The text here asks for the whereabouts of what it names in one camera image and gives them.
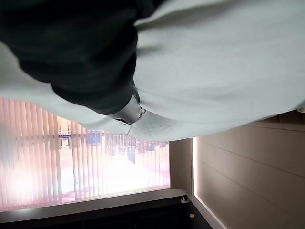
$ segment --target white trim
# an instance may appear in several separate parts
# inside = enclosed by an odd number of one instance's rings
[[[202,200],[200,200],[200,198],[194,195],[192,203],[213,229],[227,229],[227,227],[205,205],[205,203],[203,203]]]
[[[198,137],[193,138],[193,151],[192,151],[192,175],[193,175],[193,193],[192,203],[210,224],[213,229],[227,229],[227,227],[218,219],[218,217],[208,208],[208,206],[196,195],[197,193],[197,161],[198,161]]]
[[[75,214],[86,211],[94,211],[105,208],[119,207],[129,204],[137,204],[147,201],[179,197],[186,195],[186,191],[180,189],[163,189],[151,192],[130,194],[125,196],[87,200],[70,204],[62,204],[44,208],[30,208],[0,212],[0,223],[41,219],[62,215]]]

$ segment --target window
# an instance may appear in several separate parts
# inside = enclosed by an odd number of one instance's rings
[[[168,142],[87,130],[0,99],[0,211],[170,187]]]

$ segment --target wall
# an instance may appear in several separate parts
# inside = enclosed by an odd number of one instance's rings
[[[255,123],[196,143],[195,194],[228,229],[305,228],[304,125]]]
[[[192,199],[192,139],[173,141],[170,146],[171,188],[186,191]]]

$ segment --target dark sleeve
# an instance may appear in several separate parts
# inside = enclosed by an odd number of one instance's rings
[[[134,93],[137,31],[161,0],[0,0],[0,40],[21,69],[75,104],[110,115]]]

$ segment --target white shirt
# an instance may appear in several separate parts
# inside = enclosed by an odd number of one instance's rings
[[[36,103],[90,129],[169,141],[208,135],[305,101],[304,0],[168,0],[137,22],[132,125],[58,97],[23,73],[0,43],[0,97]]]

